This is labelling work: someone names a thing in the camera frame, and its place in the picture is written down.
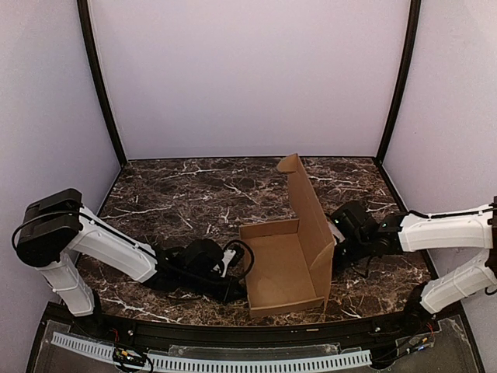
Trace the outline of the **brown cardboard box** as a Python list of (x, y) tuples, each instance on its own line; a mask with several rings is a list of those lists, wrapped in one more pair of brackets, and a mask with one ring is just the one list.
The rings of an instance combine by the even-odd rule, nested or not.
[(255, 257), (245, 276), (252, 318), (325, 308), (331, 291), (335, 239), (304, 165), (292, 154), (277, 169), (296, 218), (239, 228)]

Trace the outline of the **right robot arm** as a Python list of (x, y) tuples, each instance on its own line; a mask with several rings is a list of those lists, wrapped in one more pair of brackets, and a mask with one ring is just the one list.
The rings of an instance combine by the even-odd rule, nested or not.
[(361, 259), (394, 256), (428, 249), (478, 249), (478, 254), (448, 274), (415, 287), (405, 313), (429, 317), (478, 291), (496, 293), (496, 204), (439, 214), (418, 211), (375, 218), (358, 201), (329, 215), (337, 244), (334, 270)]

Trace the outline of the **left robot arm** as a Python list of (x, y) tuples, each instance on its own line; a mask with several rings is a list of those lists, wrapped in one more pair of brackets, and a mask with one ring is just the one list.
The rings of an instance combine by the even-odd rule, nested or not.
[(82, 279), (71, 252), (97, 259), (147, 288), (184, 288), (219, 302), (246, 297), (242, 281), (255, 264), (252, 249), (238, 239), (225, 246), (196, 239), (167, 249), (139, 242), (93, 214), (73, 188), (31, 203), (11, 243), (18, 258), (42, 274), (75, 317), (95, 315), (99, 297)]

